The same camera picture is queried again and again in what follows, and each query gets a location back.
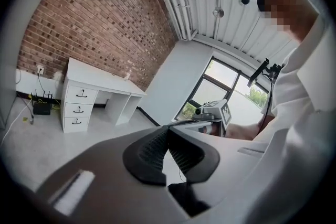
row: white desk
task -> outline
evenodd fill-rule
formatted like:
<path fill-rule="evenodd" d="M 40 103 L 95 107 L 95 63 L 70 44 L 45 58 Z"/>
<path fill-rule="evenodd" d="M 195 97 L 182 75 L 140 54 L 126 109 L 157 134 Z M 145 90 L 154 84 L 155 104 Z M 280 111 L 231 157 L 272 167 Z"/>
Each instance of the white desk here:
<path fill-rule="evenodd" d="M 70 58 L 61 99 L 64 133 L 87 130 L 98 91 L 111 93 L 105 111 L 113 125 L 127 123 L 146 95 L 129 80 Z"/>

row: neck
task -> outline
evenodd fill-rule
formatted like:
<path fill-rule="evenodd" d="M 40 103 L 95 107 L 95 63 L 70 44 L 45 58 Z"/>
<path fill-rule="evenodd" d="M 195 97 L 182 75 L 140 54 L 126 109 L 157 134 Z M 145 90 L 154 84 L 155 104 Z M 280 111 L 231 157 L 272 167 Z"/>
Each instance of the neck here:
<path fill-rule="evenodd" d="M 301 44 L 310 29 L 314 25 L 316 18 L 318 17 L 318 13 L 315 10 L 311 10 L 311 12 L 307 12 L 299 16 L 299 19 L 296 21 L 294 26 L 290 27 L 290 31 L 294 38 Z"/>

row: window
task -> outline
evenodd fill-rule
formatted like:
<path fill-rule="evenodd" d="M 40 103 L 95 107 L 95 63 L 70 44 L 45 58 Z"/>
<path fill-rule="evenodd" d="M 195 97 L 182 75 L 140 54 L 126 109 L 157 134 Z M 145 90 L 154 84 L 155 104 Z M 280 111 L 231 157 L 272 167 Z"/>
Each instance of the window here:
<path fill-rule="evenodd" d="M 248 78 L 225 63 L 211 59 L 207 69 L 175 119 L 191 119 L 196 108 L 207 102 L 227 99 L 231 123 L 257 123 L 267 100 L 267 92 L 258 84 L 247 86 Z"/>

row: white floor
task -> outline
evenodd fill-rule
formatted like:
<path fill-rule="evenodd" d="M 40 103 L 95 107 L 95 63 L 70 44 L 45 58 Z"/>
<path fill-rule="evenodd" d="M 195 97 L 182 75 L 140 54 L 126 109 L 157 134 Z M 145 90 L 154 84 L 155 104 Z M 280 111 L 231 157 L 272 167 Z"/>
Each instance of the white floor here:
<path fill-rule="evenodd" d="M 8 122 L 17 117 L 24 103 L 20 98 L 14 102 Z M 2 147 L 1 155 L 14 180 L 35 191 L 38 186 L 60 166 L 103 140 L 154 127 L 139 110 L 127 124 L 113 127 L 103 108 L 93 108 L 87 132 L 64 134 L 59 110 L 51 115 L 35 115 L 34 124 L 29 123 L 28 109 L 13 124 Z M 179 168 L 167 153 L 163 172 L 167 184 L 180 183 Z"/>

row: desk top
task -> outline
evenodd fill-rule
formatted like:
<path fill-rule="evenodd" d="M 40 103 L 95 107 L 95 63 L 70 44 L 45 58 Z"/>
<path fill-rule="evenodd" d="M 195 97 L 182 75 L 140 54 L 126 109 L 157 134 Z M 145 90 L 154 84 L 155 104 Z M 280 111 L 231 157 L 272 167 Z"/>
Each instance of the desk top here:
<path fill-rule="evenodd" d="M 146 95 L 132 81 L 108 73 L 86 63 L 69 59 L 67 77 L 69 80 L 127 93 Z"/>

